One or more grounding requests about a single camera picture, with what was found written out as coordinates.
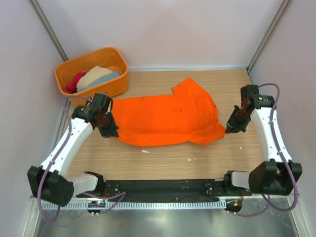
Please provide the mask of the orange t shirt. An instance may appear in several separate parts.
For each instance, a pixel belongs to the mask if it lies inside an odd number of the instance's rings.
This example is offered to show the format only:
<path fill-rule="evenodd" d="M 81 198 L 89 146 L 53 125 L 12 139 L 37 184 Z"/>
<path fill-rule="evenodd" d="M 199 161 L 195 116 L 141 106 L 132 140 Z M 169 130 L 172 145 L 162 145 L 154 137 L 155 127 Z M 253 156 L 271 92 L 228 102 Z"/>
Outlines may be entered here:
<path fill-rule="evenodd" d="M 115 99 L 112 113 L 118 140 L 133 146 L 202 146 L 225 136 L 211 95 L 191 78 L 170 95 Z"/>

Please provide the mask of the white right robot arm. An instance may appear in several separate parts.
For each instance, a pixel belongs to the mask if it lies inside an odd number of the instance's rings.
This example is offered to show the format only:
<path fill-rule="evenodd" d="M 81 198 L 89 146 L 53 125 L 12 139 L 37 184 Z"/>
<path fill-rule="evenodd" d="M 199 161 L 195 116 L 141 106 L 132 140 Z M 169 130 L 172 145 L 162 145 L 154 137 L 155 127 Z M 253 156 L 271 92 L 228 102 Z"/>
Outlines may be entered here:
<path fill-rule="evenodd" d="M 259 86 L 248 84 L 240 89 L 241 105 L 226 123 L 226 134 L 245 132 L 253 122 L 259 136 L 262 163 L 251 172 L 228 171 L 224 175 L 223 191 L 235 195 L 240 188 L 254 194 L 287 196 L 294 189 L 303 170 L 295 163 L 283 142 L 277 122 L 277 100 L 262 95 Z"/>

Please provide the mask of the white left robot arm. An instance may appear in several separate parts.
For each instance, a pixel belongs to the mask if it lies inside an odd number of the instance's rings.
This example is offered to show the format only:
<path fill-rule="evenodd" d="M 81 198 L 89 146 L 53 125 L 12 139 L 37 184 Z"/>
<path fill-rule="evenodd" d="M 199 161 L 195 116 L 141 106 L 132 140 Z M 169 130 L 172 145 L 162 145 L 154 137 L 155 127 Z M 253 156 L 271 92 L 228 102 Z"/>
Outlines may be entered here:
<path fill-rule="evenodd" d="M 68 118 L 68 128 L 54 150 L 40 166 L 31 166 L 27 172 L 34 197 L 64 207 L 73 197 L 85 192 L 95 198 L 104 193 L 101 174 L 86 171 L 73 180 L 66 177 L 80 147 L 94 129 L 98 129 L 103 138 L 118 136 L 112 108 L 111 97 L 96 93 L 91 101 L 74 109 Z"/>

